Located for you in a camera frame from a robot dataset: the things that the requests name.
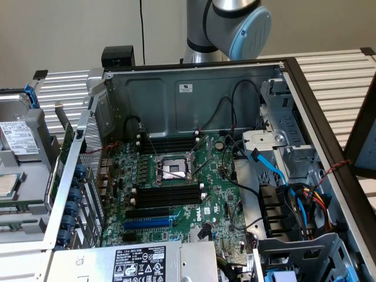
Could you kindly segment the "silver power supply with label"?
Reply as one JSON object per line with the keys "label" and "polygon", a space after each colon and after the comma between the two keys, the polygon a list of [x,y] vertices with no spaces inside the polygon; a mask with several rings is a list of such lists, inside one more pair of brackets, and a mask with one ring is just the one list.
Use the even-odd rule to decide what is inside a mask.
{"label": "silver power supply with label", "polygon": [[219,282],[210,241],[57,251],[47,282]]}

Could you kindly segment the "long black expansion slot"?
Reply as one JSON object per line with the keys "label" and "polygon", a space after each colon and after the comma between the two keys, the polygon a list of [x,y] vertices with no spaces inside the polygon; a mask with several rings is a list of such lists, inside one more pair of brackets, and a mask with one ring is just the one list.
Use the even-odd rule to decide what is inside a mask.
{"label": "long black expansion slot", "polygon": [[126,219],[150,219],[154,217],[169,217],[168,207],[157,207],[152,209],[132,209],[125,212]]}

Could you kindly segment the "black fan shroud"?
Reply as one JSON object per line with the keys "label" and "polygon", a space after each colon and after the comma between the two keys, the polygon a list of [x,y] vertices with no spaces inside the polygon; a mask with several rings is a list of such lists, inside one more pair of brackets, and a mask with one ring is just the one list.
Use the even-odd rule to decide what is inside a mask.
{"label": "black fan shroud", "polygon": [[286,204],[283,190],[263,183],[259,186],[258,200],[267,238],[299,241],[299,225]]}

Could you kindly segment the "grey parts rack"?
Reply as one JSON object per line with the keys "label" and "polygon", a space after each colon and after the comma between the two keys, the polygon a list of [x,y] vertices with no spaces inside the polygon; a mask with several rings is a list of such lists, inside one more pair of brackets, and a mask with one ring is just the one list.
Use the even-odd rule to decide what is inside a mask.
{"label": "grey parts rack", "polygon": [[59,154],[58,141],[50,135],[41,108],[29,110],[25,121],[39,147],[41,159],[37,162],[19,162],[14,153],[3,150],[0,143],[0,174],[27,174],[16,196],[13,199],[2,198],[0,202],[42,200],[44,206],[34,207],[30,213],[0,214],[0,224],[21,223],[23,228],[23,231],[0,232],[0,253],[35,249],[43,241],[51,213],[49,185]]}

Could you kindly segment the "grey drive cage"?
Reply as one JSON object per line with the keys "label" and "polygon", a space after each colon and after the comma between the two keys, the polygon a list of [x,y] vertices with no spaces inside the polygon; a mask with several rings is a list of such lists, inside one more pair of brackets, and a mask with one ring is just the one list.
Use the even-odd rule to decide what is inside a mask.
{"label": "grey drive cage", "polygon": [[290,272],[285,281],[358,282],[358,275],[343,241],[335,233],[314,240],[283,242],[278,239],[258,241],[260,267],[264,279],[272,281],[276,272]]}

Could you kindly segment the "dark case side panel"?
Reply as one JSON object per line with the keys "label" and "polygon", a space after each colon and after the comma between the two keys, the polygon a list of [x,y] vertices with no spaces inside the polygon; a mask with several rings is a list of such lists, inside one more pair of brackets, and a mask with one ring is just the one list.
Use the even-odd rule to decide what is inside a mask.
{"label": "dark case side panel", "polygon": [[365,96],[344,149],[357,176],[376,179],[376,83]]}

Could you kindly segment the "silver socket cover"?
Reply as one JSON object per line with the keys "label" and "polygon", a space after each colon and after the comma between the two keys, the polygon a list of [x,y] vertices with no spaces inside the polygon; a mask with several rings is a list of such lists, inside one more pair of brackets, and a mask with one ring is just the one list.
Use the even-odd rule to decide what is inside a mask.
{"label": "silver socket cover", "polygon": [[[193,168],[190,173],[191,177],[195,177],[213,158],[212,140],[209,135],[198,138],[196,141],[196,144],[187,153]],[[205,153],[205,159],[202,159],[203,162],[199,163],[199,154],[201,153]]]}

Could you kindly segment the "blue expansion slot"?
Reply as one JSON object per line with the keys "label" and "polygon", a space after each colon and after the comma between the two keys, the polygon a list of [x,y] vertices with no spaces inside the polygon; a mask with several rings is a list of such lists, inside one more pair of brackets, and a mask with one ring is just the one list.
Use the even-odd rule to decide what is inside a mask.
{"label": "blue expansion slot", "polygon": [[172,220],[169,217],[132,220],[124,223],[125,230],[156,229],[170,227]]}

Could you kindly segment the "silver metal bracket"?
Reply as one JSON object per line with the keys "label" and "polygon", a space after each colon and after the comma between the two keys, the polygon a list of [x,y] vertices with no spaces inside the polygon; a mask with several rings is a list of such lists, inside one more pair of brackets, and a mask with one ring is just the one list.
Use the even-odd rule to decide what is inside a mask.
{"label": "silver metal bracket", "polygon": [[271,132],[249,130],[242,134],[242,142],[244,152],[251,163],[255,162],[251,156],[254,149],[257,149],[269,162],[273,162],[275,161],[275,150],[292,145],[291,140],[282,130],[272,130]]}

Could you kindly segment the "open grey PC case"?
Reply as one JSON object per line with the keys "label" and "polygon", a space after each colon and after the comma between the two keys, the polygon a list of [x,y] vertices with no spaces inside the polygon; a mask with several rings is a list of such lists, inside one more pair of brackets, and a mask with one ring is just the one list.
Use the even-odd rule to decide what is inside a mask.
{"label": "open grey PC case", "polygon": [[[316,183],[290,183],[277,161],[269,162],[257,149],[249,162],[242,134],[267,130],[264,122],[261,85],[269,79],[287,82],[304,137],[315,147],[319,161]],[[147,141],[150,137],[205,136],[226,138],[234,150],[235,181],[241,188],[246,240],[251,251],[244,266],[223,260],[216,254],[219,282],[298,282],[290,272],[272,274],[265,280],[260,267],[259,240],[267,238],[259,206],[259,186],[280,188],[286,204],[299,225],[299,241],[314,240],[335,233],[343,241],[358,275],[358,282],[376,282],[376,213],[366,198],[352,163],[343,153],[343,144],[293,58],[247,62],[166,65],[113,68],[88,79],[90,102],[81,114],[61,182],[56,194],[48,233],[51,235],[50,261],[39,278],[47,282],[53,255],[57,251],[97,249],[105,225],[103,198],[106,187],[100,183],[102,159],[120,143]],[[87,168],[84,179],[74,176],[75,166]],[[59,246],[56,238],[70,188],[81,191],[82,200],[75,217],[70,243]]]}

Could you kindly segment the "silver CPU green edge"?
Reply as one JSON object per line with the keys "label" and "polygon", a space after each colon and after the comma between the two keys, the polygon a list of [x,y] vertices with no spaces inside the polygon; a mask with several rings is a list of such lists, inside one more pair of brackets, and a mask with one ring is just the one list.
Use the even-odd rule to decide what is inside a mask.
{"label": "silver CPU green edge", "polygon": [[26,173],[0,174],[0,199],[13,199],[26,176]]}

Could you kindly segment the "CPU socket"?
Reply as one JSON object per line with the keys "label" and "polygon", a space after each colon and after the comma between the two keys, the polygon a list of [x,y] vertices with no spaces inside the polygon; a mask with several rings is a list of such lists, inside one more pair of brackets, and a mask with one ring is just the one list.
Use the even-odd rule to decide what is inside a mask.
{"label": "CPU socket", "polygon": [[194,159],[190,153],[156,155],[152,159],[151,184],[154,186],[188,185],[197,182]]}

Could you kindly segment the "green graphics card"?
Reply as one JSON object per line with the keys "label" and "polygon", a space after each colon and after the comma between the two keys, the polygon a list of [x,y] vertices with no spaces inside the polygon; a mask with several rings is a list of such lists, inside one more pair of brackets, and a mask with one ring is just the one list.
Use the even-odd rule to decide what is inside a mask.
{"label": "green graphics card", "polygon": [[55,103],[55,113],[64,129],[63,142],[60,146],[60,154],[56,159],[55,168],[52,174],[51,183],[49,187],[49,204],[53,206],[56,194],[58,192],[59,184],[61,182],[62,173],[68,159],[68,154],[74,138],[74,130],[71,123],[63,109],[62,102]]}

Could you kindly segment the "black box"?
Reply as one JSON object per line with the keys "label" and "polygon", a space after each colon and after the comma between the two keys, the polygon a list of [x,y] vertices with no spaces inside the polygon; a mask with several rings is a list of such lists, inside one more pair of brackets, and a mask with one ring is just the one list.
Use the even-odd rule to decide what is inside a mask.
{"label": "black box", "polygon": [[104,68],[135,66],[133,45],[107,46],[101,56]]}

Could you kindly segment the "green motherboard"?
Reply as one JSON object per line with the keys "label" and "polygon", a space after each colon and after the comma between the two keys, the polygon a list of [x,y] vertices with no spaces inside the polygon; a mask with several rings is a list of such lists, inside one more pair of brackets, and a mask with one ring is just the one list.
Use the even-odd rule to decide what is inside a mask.
{"label": "green motherboard", "polygon": [[[199,237],[212,235],[215,252],[223,260],[244,266],[251,248],[246,240],[241,188],[235,178],[234,150],[226,145],[226,138],[209,135],[212,141],[212,156],[215,163],[197,176],[201,189],[201,204],[170,206],[170,227],[156,229],[125,230],[125,212],[137,209],[130,203],[136,196],[136,188],[153,187],[151,184],[153,155],[141,155],[140,150],[151,147],[147,141],[120,143],[102,159],[99,180],[106,187],[103,198],[105,225],[101,245],[103,247],[126,244],[181,241],[189,243],[189,231],[202,228]],[[215,143],[224,143],[217,150]],[[137,242],[124,243],[123,233],[137,233]]]}

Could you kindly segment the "silver hard disk white label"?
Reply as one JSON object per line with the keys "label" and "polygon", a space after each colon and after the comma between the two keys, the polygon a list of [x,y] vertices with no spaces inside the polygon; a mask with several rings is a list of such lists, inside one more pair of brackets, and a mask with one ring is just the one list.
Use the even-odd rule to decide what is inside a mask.
{"label": "silver hard disk white label", "polygon": [[40,161],[39,147],[26,116],[32,109],[30,98],[20,89],[0,89],[0,143],[19,162]]}

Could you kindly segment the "thin metal locking lever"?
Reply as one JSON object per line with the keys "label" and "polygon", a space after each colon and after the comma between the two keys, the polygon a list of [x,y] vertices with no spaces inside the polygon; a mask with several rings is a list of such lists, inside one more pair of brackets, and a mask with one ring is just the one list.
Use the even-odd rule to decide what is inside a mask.
{"label": "thin metal locking lever", "polygon": [[210,166],[215,163],[213,158],[209,158],[205,160],[202,164],[198,166],[198,168],[192,173],[192,178],[197,177],[202,170],[210,169]]}
{"label": "thin metal locking lever", "polygon": [[156,162],[158,162],[160,160],[160,153],[157,152],[157,150],[156,150],[156,148],[155,148],[155,146],[154,146],[154,144],[152,142],[152,139],[150,138],[149,134],[147,134],[147,139],[148,139],[148,141],[149,141],[149,143],[151,145],[151,148],[152,148],[152,150],[153,150],[153,152],[155,154]]}

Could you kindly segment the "silver disk bay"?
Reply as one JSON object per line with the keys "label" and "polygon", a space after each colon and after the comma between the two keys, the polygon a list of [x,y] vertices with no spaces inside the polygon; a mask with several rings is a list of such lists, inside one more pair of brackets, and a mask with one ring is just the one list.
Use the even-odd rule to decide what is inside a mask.
{"label": "silver disk bay", "polygon": [[283,139],[277,146],[277,163],[290,183],[316,183],[318,153],[309,138],[304,137],[305,126],[300,120],[294,98],[283,79],[269,79],[261,85],[264,122],[268,129]]}

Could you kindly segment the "small silver heat sink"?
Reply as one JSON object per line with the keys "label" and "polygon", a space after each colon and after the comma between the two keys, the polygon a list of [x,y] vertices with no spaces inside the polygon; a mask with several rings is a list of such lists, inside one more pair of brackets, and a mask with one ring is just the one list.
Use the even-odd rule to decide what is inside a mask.
{"label": "small silver heat sink", "polygon": [[212,235],[206,235],[205,237],[204,236],[201,236],[199,237],[199,233],[201,232],[202,228],[193,228],[193,229],[190,229],[189,231],[189,237],[188,237],[188,242],[189,243],[197,243],[197,242],[201,242],[201,241],[212,241]]}

